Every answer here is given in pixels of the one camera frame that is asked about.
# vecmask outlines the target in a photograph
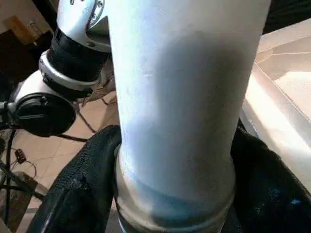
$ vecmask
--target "tile grout line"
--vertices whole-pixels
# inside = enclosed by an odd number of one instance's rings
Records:
[[[63,143],[64,140],[65,140],[65,139],[61,139],[61,142],[59,143],[59,145],[58,145],[57,149],[55,150],[53,156],[50,157],[50,158],[52,159],[52,161],[53,161],[53,159],[56,157],[55,155],[56,155],[58,149],[60,148],[60,146],[61,146],[61,144]],[[41,182],[42,178],[44,177],[45,172],[48,170],[48,168],[50,167],[50,165],[51,165],[51,163],[44,169],[44,172],[42,173],[42,177],[41,177],[41,179],[39,180],[39,182]]]

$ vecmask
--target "white plastic part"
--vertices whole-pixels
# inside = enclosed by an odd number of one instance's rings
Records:
[[[125,232],[219,232],[230,147],[269,0],[112,0]]]

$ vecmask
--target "electrical wire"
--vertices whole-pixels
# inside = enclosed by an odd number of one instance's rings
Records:
[[[29,163],[31,166],[34,167],[34,169],[35,169],[35,174],[34,174],[33,178],[36,177],[36,176],[37,176],[37,167],[36,167],[36,165],[34,165],[32,162],[30,162],[30,161],[28,161],[28,160],[26,160],[25,163]]]
[[[65,135],[65,134],[60,134],[60,135],[56,135],[56,137],[61,137],[67,140],[72,140],[72,141],[77,141],[77,142],[87,142],[88,138],[80,138],[80,137],[74,137],[74,136],[69,136],[69,135]]]
[[[81,118],[81,120],[85,123],[85,125],[88,127],[89,130],[91,130],[92,133],[96,133],[96,130],[92,128],[92,126],[87,122],[85,117],[82,115],[82,113],[79,111],[78,116]]]

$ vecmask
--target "black cable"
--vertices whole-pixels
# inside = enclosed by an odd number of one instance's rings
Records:
[[[96,130],[92,128],[92,126],[87,122],[85,117],[82,115],[82,113],[79,111],[78,116],[81,118],[81,120],[85,123],[85,125],[88,127],[89,130],[91,130],[92,133],[96,133]]]
[[[16,133],[16,130],[12,130],[9,141],[8,141],[8,146],[6,150],[6,169],[10,171],[11,168],[11,147],[14,139],[14,135]],[[6,176],[6,184],[8,186],[11,185],[11,177]],[[9,214],[10,214],[10,188],[6,188],[6,206],[5,206],[5,216],[4,216],[4,223],[8,225],[9,222]]]
[[[6,176],[9,176],[10,179],[12,181],[14,181],[17,186],[21,187],[26,193],[28,193],[28,194],[30,194],[32,196],[35,196],[39,200],[43,200],[44,199],[44,195],[42,195],[41,193],[35,192],[32,188],[29,187],[29,185],[27,183],[22,181],[17,175],[15,175],[14,173],[12,173],[9,170],[7,170],[6,169],[6,165],[5,165],[5,163],[2,160],[0,160],[0,169],[4,172],[4,174]]]
[[[80,137],[73,137],[65,134],[56,135],[56,137],[61,137],[67,140],[77,141],[77,142],[87,142],[88,138],[80,138]]]

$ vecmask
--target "bolt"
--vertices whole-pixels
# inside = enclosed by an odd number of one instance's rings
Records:
[[[40,103],[46,105],[48,103],[48,99],[45,96],[43,96],[40,99]]]
[[[44,83],[49,83],[49,82],[50,82],[50,79],[48,79],[47,77],[44,77],[44,78],[43,78],[43,82],[44,82]]]
[[[95,47],[95,44],[92,43],[92,42],[87,42],[86,45],[89,46],[89,47]]]

